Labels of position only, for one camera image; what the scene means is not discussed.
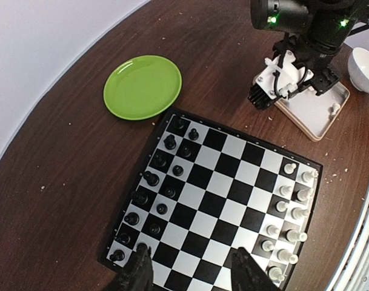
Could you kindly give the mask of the white bishop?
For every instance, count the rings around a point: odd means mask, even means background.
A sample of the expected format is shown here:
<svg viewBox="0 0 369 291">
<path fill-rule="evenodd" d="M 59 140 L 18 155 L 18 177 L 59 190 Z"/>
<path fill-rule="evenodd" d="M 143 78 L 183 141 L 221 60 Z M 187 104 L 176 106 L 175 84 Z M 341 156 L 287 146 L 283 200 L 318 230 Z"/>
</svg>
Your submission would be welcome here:
<svg viewBox="0 0 369 291">
<path fill-rule="evenodd" d="M 299 260 L 298 256 L 289 252 L 287 249 L 280 249 L 277 252 L 277 258 L 280 261 L 289 264 L 296 264 Z"/>
</svg>

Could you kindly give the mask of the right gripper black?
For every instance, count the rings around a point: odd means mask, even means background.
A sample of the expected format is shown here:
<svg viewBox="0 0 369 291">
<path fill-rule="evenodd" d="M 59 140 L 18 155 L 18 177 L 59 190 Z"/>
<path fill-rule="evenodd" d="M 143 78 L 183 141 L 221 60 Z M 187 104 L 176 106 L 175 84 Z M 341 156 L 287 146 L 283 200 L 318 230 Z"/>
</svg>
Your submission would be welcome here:
<svg viewBox="0 0 369 291">
<path fill-rule="evenodd" d="M 317 96 L 329 91 L 341 78 L 339 71 L 326 59 L 314 59 L 307 64 L 313 76 L 305 81 L 305 86 L 312 87 Z"/>
</svg>

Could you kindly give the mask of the white piece passed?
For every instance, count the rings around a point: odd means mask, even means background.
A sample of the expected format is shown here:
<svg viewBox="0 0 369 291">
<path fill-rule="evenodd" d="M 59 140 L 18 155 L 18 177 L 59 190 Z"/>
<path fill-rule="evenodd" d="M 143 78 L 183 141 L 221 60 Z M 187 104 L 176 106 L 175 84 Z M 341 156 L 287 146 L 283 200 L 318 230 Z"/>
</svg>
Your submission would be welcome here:
<svg viewBox="0 0 369 291">
<path fill-rule="evenodd" d="M 268 277 L 272 280 L 272 281 L 279 281 L 279 282 L 283 282 L 285 280 L 285 275 L 282 271 L 282 269 L 280 267 L 270 267 L 268 270 Z"/>
</svg>

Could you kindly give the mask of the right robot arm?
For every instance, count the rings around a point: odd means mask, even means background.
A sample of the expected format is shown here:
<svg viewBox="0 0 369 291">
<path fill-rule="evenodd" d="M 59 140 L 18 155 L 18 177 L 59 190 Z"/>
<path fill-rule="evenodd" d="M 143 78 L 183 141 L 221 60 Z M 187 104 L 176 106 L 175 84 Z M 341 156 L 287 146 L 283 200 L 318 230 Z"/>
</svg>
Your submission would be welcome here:
<svg viewBox="0 0 369 291">
<path fill-rule="evenodd" d="M 353 27 L 362 22 L 369 28 L 369 1 L 250 1 L 250 15 L 255 29 L 284 33 L 273 46 L 278 66 L 291 51 L 295 65 L 313 73 L 298 88 L 312 87 L 321 95 L 339 81 L 330 62 L 357 32 Z"/>
</svg>

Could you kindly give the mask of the white chess piece tall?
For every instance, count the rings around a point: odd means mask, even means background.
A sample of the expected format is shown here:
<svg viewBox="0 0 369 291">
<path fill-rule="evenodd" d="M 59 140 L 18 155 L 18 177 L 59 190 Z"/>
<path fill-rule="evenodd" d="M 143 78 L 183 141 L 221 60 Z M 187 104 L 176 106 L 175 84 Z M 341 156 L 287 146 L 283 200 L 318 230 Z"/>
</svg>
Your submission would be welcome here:
<svg viewBox="0 0 369 291">
<path fill-rule="evenodd" d="M 308 235 L 305 232 L 300 232 L 294 229 L 288 230 L 285 234 L 287 241 L 291 243 L 305 242 L 308 239 Z"/>
</svg>

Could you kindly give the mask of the black white chessboard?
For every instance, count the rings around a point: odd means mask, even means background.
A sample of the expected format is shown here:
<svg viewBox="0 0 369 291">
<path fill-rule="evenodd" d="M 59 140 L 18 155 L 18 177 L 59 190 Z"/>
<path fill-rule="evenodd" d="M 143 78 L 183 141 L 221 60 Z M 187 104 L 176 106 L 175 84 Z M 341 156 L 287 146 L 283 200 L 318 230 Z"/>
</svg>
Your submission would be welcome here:
<svg viewBox="0 0 369 291">
<path fill-rule="evenodd" d="M 185 121 L 175 130 L 176 118 Z M 195 128 L 199 138 L 188 133 Z M 287 175 L 284 165 L 297 164 Z M 305 183 L 304 171 L 316 169 L 319 176 Z M 296 264 L 278 260 L 287 249 L 300 256 L 302 242 L 289 242 L 286 232 L 308 232 L 323 166 L 286 149 L 211 120 L 178 109 L 166 112 L 144 149 L 144 157 L 115 219 L 100 255 L 101 264 L 121 270 L 137 245 L 151 248 L 155 290 L 230 290 L 231 256 L 243 247 L 268 274 L 280 267 L 285 290 Z M 281 186 L 293 193 L 282 196 Z M 305 202 L 296 199 L 301 189 L 314 189 Z M 276 203 L 289 203 L 278 212 Z M 310 210 L 303 221 L 291 217 L 295 207 Z M 280 228 L 269 236 L 266 227 Z M 264 240 L 274 243 L 264 252 Z"/>
</svg>

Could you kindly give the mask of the white pawn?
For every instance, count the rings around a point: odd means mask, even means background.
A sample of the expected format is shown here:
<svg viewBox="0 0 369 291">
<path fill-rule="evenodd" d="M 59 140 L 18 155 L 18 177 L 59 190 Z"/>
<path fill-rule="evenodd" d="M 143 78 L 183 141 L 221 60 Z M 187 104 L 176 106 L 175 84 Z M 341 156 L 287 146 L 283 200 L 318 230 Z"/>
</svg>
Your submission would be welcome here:
<svg viewBox="0 0 369 291">
<path fill-rule="evenodd" d="M 293 187 L 292 186 L 281 186 L 279 188 L 279 192 L 282 196 L 288 196 L 293 193 Z"/>
<path fill-rule="evenodd" d="M 285 201 L 278 201 L 277 203 L 276 203 L 276 210 L 278 211 L 278 212 L 286 212 L 287 211 L 287 209 L 288 209 L 288 207 L 289 207 L 289 203 L 288 202 L 285 202 Z"/>
<path fill-rule="evenodd" d="M 288 163 L 284 165 L 284 172 L 287 175 L 291 175 L 294 173 L 295 169 L 297 168 L 297 164 L 295 163 Z"/>
<path fill-rule="evenodd" d="M 337 114 L 337 112 L 340 110 L 340 108 L 341 108 L 341 105 L 339 103 L 334 103 L 331 106 L 330 115 L 335 116 Z"/>
<path fill-rule="evenodd" d="M 281 230 L 275 225 L 269 225 L 266 227 L 266 232 L 269 236 L 279 236 Z"/>
</svg>

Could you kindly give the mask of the white pawn off tray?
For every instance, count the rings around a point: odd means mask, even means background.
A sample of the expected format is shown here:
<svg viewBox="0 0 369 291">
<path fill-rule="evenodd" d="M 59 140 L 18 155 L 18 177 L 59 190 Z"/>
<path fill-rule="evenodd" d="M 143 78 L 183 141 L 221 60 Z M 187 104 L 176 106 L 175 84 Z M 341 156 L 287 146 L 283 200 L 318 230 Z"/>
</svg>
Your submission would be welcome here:
<svg viewBox="0 0 369 291">
<path fill-rule="evenodd" d="M 264 240 L 261 243 L 261 248 L 264 252 L 272 252 L 274 250 L 274 243 L 270 240 Z"/>
</svg>

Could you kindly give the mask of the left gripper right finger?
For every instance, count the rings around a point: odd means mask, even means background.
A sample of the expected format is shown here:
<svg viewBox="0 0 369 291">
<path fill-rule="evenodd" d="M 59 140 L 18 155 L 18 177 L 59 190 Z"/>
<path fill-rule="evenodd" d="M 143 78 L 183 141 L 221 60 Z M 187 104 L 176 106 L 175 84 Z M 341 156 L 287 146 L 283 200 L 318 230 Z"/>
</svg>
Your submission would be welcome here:
<svg viewBox="0 0 369 291">
<path fill-rule="evenodd" d="M 245 248 L 239 247 L 231 256 L 232 291 L 279 291 Z"/>
</svg>

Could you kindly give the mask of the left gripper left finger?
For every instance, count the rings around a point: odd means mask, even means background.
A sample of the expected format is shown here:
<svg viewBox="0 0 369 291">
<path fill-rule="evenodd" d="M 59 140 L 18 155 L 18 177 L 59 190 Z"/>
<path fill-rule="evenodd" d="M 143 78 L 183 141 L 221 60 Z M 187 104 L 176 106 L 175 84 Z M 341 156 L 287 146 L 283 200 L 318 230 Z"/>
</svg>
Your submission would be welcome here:
<svg viewBox="0 0 369 291">
<path fill-rule="evenodd" d="M 153 290 L 153 266 L 151 248 L 138 244 L 136 252 L 114 279 L 104 287 L 109 291 Z"/>
</svg>

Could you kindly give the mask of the metal wooden tray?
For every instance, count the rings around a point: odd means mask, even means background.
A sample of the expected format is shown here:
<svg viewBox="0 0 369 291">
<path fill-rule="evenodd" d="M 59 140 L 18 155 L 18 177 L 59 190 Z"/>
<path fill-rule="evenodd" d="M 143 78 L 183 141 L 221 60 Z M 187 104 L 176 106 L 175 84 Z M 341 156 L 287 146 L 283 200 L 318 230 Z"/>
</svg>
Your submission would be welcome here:
<svg viewBox="0 0 369 291">
<path fill-rule="evenodd" d="M 350 91 L 339 82 L 321 96 L 306 90 L 288 101 L 279 100 L 276 107 L 311 141 L 318 142 L 328 132 L 349 97 Z M 341 108 L 331 116 L 330 109 L 334 103 L 339 103 Z"/>
</svg>

